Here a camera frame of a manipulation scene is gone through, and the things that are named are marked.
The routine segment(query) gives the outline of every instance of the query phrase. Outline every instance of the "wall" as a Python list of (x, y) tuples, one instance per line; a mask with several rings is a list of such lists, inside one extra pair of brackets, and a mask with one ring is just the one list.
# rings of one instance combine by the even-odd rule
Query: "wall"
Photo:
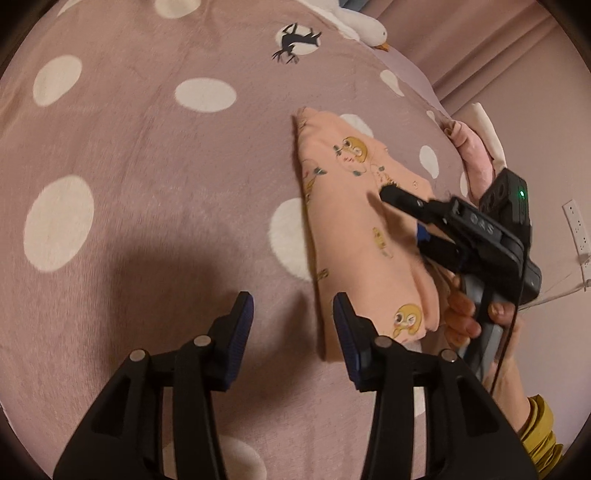
[[(509, 167), (528, 182), (531, 257), (543, 272), (543, 295), (577, 286), (582, 276), (562, 205), (576, 199), (591, 232), (591, 73), (556, 26), (472, 102), (483, 105)], [(558, 441), (568, 446), (591, 410), (591, 291), (524, 317), (518, 362), (526, 392), (549, 402)]]

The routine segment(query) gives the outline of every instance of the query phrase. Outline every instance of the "duck's orange beak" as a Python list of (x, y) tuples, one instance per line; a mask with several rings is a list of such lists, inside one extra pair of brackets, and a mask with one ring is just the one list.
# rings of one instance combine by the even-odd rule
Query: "duck's orange beak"
[(378, 45), (377, 47), (378, 50), (383, 50), (383, 51), (390, 51), (390, 45), (388, 45), (387, 43), (382, 43), (381, 45)]

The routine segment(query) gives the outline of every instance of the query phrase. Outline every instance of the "white stuffed duck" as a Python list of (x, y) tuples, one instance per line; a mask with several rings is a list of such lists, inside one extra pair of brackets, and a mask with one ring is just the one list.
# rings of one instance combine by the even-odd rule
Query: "white stuffed duck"
[(356, 35), (349, 35), (356, 40), (359, 39), (366, 45), (378, 48), (380, 50), (388, 51), (388, 32), (378, 20), (367, 15), (363, 15), (353, 10), (341, 8), (339, 0), (298, 0), (300, 3), (307, 5), (312, 10), (318, 13), (321, 11), (328, 13), (325, 15), (329, 20), (334, 16), (349, 29), (353, 30)]

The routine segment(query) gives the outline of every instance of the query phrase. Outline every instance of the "yellow sleeve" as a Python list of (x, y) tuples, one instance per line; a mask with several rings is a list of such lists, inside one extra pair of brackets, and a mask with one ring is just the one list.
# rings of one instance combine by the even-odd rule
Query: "yellow sleeve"
[(525, 424), (521, 441), (543, 479), (560, 460), (563, 446), (556, 443), (552, 431), (554, 415), (546, 401), (536, 395), (530, 397), (531, 413)]

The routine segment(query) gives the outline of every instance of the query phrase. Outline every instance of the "black cable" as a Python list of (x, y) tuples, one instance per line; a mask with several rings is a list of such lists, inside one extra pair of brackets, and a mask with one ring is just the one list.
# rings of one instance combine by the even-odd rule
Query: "black cable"
[(505, 343), (503, 344), (503, 349), (501, 350), (501, 356), (499, 357), (499, 362), (496, 366), (495, 378), (492, 380), (491, 386), (491, 397), (495, 393), (496, 382), (499, 379), (499, 373), (501, 371), (501, 367), (503, 366), (503, 360), (505, 359), (505, 355), (507, 353), (507, 349), (509, 348), (509, 343), (511, 341), (511, 336), (513, 335), (513, 330), (515, 329), (515, 324), (517, 322), (517, 315), (519, 313), (519, 306), (521, 305), (521, 296), (523, 295), (523, 290), (525, 287), (525, 272), (527, 271), (527, 259), (530, 257), (530, 249), (526, 247), (524, 249), (523, 255), (523, 266), (521, 268), (521, 280), (519, 281), (519, 296), (517, 297), (517, 301), (513, 303), (515, 306), (515, 311), (513, 312), (513, 318), (511, 319), (511, 324), (509, 325), (509, 330), (507, 330), (507, 338), (505, 339)]

